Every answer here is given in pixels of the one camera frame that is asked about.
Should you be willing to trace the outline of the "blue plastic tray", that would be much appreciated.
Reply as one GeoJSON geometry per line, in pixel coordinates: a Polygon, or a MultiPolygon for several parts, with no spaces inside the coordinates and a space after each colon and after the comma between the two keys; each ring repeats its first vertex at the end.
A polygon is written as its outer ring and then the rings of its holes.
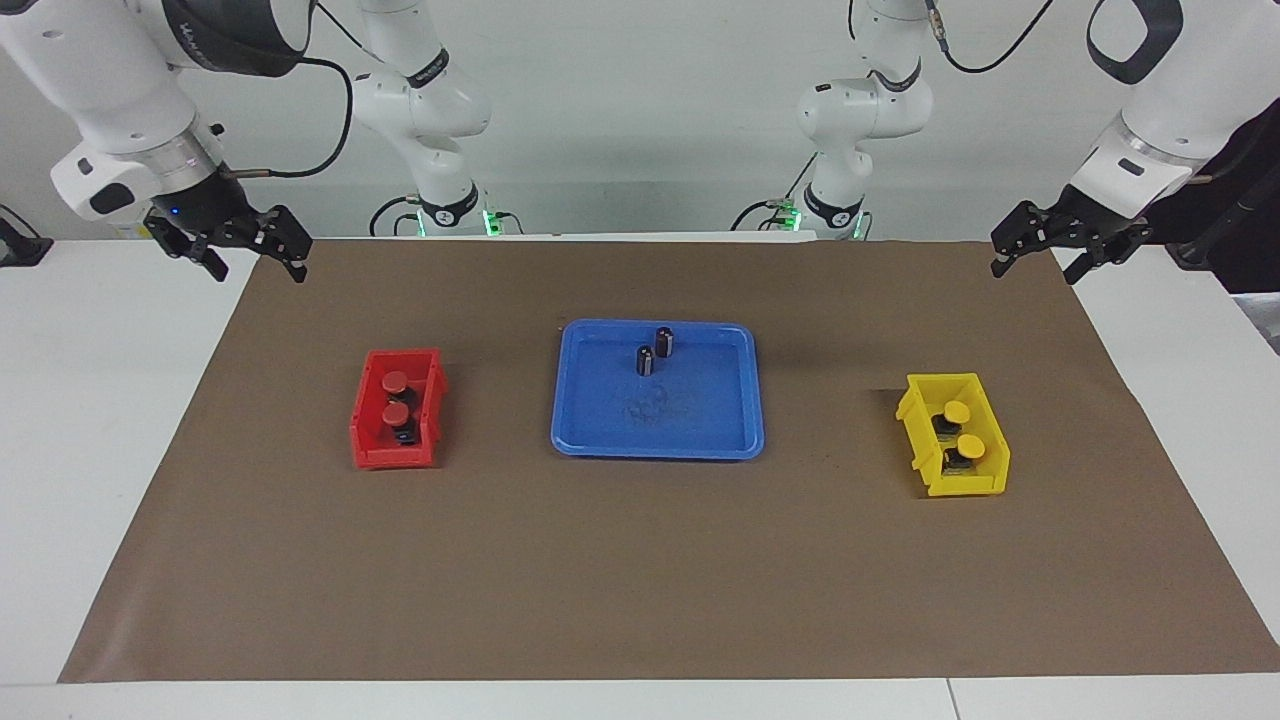
{"type": "Polygon", "coordinates": [[[561,336],[550,442],[563,455],[748,461],[765,446],[753,333],[732,322],[581,318],[561,336]],[[650,377],[636,351],[675,332],[650,377]]]}

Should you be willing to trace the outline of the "yellow plastic bin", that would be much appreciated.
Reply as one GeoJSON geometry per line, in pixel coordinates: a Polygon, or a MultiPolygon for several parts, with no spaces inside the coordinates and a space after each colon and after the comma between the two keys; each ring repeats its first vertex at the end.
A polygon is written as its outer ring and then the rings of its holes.
{"type": "Polygon", "coordinates": [[[911,469],[919,474],[928,496],[991,496],[1005,492],[1011,448],[975,373],[906,375],[906,389],[899,400],[895,418],[906,432],[911,469]],[[931,419],[950,400],[965,402],[972,410],[972,419],[963,433],[979,436],[986,442],[986,455],[974,471],[942,473],[945,447],[952,445],[955,438],[940,441],[931,419]]]}

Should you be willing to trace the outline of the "brown paper mat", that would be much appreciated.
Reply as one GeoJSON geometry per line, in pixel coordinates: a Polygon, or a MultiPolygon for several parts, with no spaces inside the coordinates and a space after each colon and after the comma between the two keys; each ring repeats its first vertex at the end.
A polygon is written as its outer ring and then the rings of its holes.
{"type": "Polygon", "coordinates": [[[1280,644],[1051,256],[979,243],[321,242],[252,270],[61,680],[1275,673],[1280,644]],[[550,445],[579,318],[736,322],[748,462],[550,445]],[[435,465],[364,470],[369,352],[436,347],[435,465]],[[895,418],[975,373],[1005,492],[895,418]]]}

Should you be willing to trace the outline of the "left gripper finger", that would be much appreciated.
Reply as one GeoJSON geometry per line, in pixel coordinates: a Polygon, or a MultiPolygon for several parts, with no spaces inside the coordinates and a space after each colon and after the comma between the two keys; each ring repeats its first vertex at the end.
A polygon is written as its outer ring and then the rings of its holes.
{"type": "Polygon", "coordinates": [[[1032,201],[1020,201],[989,233],[995,259],[989,264],[993,278],[1002,278],[1012,264],[1025,255],[1044,249],[1042,220],[1044,213],[1032,201]]]}
{"type": "Polygon", "coordinates": [[[1089,246],[1062,269],[1062,278],[1068,284],[1074,286],[1092,270],[1108,265],[1111,261],[1103,245],[1089,246]]]}

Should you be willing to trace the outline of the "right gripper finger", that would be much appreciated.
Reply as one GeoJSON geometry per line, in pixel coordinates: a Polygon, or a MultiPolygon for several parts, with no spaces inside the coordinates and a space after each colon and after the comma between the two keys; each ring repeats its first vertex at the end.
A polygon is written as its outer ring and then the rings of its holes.
{"type": "Polygon", "coordinates": [[[294,283],[303,283],[314,240],[289,208],[276,205],[262,214],[262,254],[279,261],[294,283]]]}
{"type": "Polygon", "coordinates": [[[193,238],[186,251],[186,256],[197,266],[201,266],[215,279],[224,282],[228,275],[228,266],[221,256],[211,247],[206,238],[193,238]]]}

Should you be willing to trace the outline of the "red plastic bin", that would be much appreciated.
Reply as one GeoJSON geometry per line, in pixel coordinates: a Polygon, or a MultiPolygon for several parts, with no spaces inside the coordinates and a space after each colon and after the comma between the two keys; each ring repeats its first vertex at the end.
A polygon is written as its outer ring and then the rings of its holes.
{"type": "Polygon", "coordinates": [[[435,465],[435,448],[443,436],[442,401],[449,383],[436,347],[374,350],[367,354],[355,406],[349,418],[349,443],[358,469],[413,469],[435,465]],[[404,372],[415,392],[408,404],[419,424],[419,442],[401,446],[381,423],[390,402],[380,387],[384,374],[404,372]]]}

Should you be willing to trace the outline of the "black background panel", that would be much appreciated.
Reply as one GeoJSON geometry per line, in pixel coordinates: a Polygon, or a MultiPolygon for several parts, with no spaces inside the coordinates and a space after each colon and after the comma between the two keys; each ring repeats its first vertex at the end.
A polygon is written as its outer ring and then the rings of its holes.
{"type": "MultiPolygon", "coordinates": [[[[1204,168],[1215,178],[1188,184],[1148,211],[1157,243],[1188,243],[1199,238],[1239,200],[1280,167],[1280,97],[1229,140],[1204,168]]],[[[1280,292],[1280,188],[1248,205],[1251,211],[1231,223],[1206,261],[1230,293],[1280,292]]]]}

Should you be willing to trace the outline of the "black stand with clamp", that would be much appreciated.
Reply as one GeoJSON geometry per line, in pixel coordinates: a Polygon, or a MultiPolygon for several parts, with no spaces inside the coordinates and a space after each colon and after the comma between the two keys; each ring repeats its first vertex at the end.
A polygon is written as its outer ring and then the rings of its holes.
{"type": "Polygon", "coordinates": [[[1210,254],[1233,237],[1270,200],[1280,196],[1280,155],[1242,196],[1220,214],[1207,229],[1190,241],[1166,243],[1175,265],[1188,272],[1211,272],[1210,254]]]}

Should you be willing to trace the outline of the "black table clamp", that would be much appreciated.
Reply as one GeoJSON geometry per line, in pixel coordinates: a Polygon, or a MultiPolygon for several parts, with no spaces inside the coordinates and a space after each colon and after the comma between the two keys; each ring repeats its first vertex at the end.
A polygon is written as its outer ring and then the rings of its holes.
{"type": "Polygon", "coordinates": [[[55,245],[45,237],[19,213],[0,202],[0,268],[36,266],[55,245]]]}

